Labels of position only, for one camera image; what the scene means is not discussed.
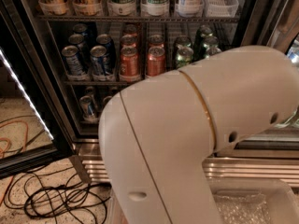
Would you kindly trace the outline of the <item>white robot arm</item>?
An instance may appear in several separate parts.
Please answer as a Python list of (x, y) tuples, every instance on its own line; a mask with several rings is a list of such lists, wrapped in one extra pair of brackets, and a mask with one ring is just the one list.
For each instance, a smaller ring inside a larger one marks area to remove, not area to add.
[(264, 46), (229, 49), (114, 95), (99, 121), (107, 174), (129, 224), (222, 224), (202, 163), (299, 106), (297, 68)]

